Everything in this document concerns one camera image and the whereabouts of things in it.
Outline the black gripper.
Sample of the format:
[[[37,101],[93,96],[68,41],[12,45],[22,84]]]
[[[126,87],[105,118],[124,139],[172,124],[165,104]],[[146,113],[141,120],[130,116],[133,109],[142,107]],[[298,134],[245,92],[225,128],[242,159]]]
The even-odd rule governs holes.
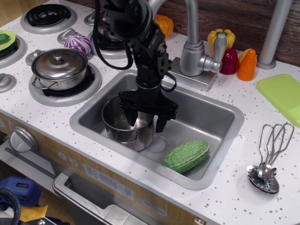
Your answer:
[[[156,133],[163,132],[167,121],[176,118],[178,105],[165,97],[160,87],[153,89],[139,87],[137,90],[121,91],[118,97],[119,105],[125,113],[128,124],[132,127],[136,123],[139,112],[158,116]]]

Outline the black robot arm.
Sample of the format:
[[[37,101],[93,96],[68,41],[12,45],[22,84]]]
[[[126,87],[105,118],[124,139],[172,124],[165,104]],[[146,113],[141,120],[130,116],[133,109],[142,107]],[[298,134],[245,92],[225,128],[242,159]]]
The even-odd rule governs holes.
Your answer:
[[[134,91],[121,91],[122,107],[129,125],[136,122],[138,112],[158,116],[156,132],[163,132],[167,121],[176,118],[178,105],[166,98],[161,86],[164,76],[175,80],[169,73],[172,61],[168,58],[165,37],[155,23],[152,10],[145,0],[105,0],[104,23],[108,32],[119,39],[125,48],[128,65],[137,67]]]

